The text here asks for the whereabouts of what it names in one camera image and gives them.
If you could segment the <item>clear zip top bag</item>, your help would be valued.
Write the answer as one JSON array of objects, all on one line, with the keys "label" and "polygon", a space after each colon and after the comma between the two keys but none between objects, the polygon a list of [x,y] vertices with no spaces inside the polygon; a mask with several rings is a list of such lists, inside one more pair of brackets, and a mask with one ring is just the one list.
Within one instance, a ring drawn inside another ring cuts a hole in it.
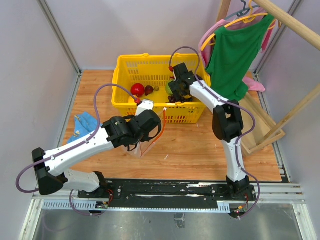
[{"label": "clear zip top bag", "polygon": [[134,157],[144,157],[165,131],[166,111],[166,107],[157,111],[146,109],[139,115],[126,119],[132,140],[122,148]]}]

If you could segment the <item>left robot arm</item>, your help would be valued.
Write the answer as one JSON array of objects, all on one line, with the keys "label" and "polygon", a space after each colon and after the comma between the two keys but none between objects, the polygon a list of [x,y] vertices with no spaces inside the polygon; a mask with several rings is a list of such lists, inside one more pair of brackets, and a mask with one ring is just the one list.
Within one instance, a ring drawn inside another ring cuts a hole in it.
[{"label": "left robot arm", "polygon": [[126,147],[130,152],[140,142],[150,142],[150,133],[162,131],[161,118],[153,110],[139,115],[114,116],[104,122],[97,132],[52,150],[38,147],[31,152],[39,193],[51,195],[62,189],[86,191],[96,198],[107,193],[107,183],[101,172],[85,173],[70,169],[76,163],[102,152]]}]

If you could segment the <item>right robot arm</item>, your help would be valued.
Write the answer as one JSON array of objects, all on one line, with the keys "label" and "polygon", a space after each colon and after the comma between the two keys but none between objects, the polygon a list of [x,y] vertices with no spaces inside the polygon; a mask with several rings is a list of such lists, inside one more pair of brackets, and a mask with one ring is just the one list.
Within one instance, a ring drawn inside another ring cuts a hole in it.
[{"label": "right robot arm", "polygon": [[170,66],[173,81],[168,86],[177,101],[188,96],[200,100],[212,112],[212,130],[223,145],[227,162],[226,193],[232,200],[251,193],[250,180],[243,171],[244,162],[241,150],[241,140],[244,128],[239,103],[229,101],[212,90],[203,80],[187,69],[185,63]]}]

